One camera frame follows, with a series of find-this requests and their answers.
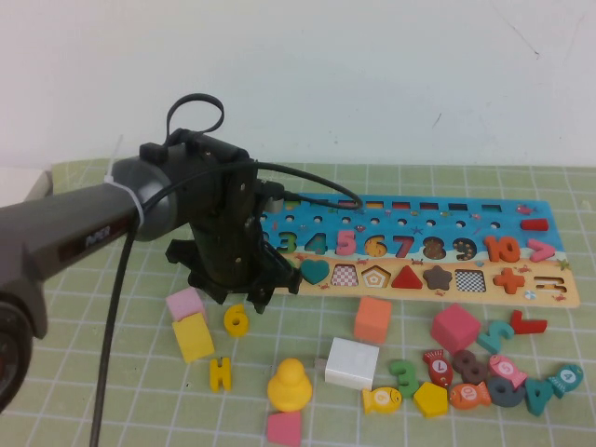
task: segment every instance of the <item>brown star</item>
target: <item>brown star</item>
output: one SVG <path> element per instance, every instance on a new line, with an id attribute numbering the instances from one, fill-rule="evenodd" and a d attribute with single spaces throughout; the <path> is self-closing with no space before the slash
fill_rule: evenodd
<path id="1" fill-rule="evenodd" d="M 428 288 L 432 291 L 436 289 L 448 291 L 452 277 L 451 272 L 443 270 L 439 265 L 435 265 L 430 270 L 425 270 L 425 273 L 422 274 L 422 278 L 427 281 Z"/>

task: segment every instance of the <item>blue puzzle board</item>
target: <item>blue puzzle board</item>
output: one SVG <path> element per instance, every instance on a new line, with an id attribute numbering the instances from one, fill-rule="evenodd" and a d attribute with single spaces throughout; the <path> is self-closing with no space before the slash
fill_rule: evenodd
<path id="1" fill-rule="evenodd" d="M 350 203 L 345 196 L 308 196 Z M 286 202 L 283 211 L 262 217 L 269 242 L 295 266 L 306 260 L 318 262 L 317 267 L 324 265 L 320 261 L 327 263 L 328 276 L 315 283 L 303 281 L 301 293 L 579 305 L 575 281 L 548 202 L 432 196 L 362 196 L 362 199 L 364 207 L 360 210 L 335 210 L 305 201 Z M 527 220 L 544 220 L 548 230 L 524 230 L 521 224 Z M 335 252 L 340 231 L 353 232 L 356 242 L 355 251 L 347 256 Z M 497 242 L 501 237 L 514 238 L 519 246 L 519 260 L 490 261 L 487 237 L 494 237 Z M 530 239 L 553 247 L 554 256 L 532 262 L 530 256 L 535 251 L 527 247 Z M 423 281 L 422 289 L 392 287 L 405 265 Z M 453 280 L 447 290 L 431 290 L 423 280 L 425 272 L 434 265 L 452 273 Z M 524 285 L 515 293 L 506 293 L 502 286 L 494 284 L 494 279 L 506 268 L 524 277 Z M 375 282 L 367 279 L 370 275 Z M 460 282 L 469 280 L 483 282 L 484 291 L 459 287 Z"/>

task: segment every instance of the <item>green heart shape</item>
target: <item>green heart shape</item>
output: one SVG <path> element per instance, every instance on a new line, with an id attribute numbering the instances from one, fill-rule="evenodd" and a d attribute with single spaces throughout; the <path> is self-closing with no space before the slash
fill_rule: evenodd
<path id="1" fill-rule="evenodd" d="M 329 275 L 327 261 L 306 259 L 300 264 L 302 276 L 311 284 L 318 284 Z"/>

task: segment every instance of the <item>orange cube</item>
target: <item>orange cube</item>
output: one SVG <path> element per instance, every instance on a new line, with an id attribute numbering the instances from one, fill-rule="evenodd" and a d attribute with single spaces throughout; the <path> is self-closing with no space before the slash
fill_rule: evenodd
<path id="1" fill-rule="evenodd" d="M 391 303 L 363 296 L 356 314 L 354 337 L 372 343 L 384 343 L 391 320 Z"/>

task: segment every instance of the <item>pink cube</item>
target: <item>pink cube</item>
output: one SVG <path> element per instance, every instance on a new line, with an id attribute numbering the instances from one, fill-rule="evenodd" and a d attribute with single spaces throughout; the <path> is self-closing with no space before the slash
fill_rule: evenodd
<path id="1" fill-rule="evenodd" d="M 267 440 L 288 447 L 300 447 L 302 442 L 300 412 L 271 414 L 267 419 Z"/>
<path id="2" fill-rule="evenodd" d="M 430 335 L 451 355 L 470 346 L 481 331 L 481 323 L 461 305 L 450 305 L 435 317 Z"/>
<path id="3" fill-rule="evenodd" d="M 169 312 L 174 321 L 181 321 L 186 317 L 201 313 L 205 322 L 207 322 L 205 306 L 201 301 L 198 290 L 193 287 L 170 295 L 166 298 L 166 302 L 168 303 Z"/>

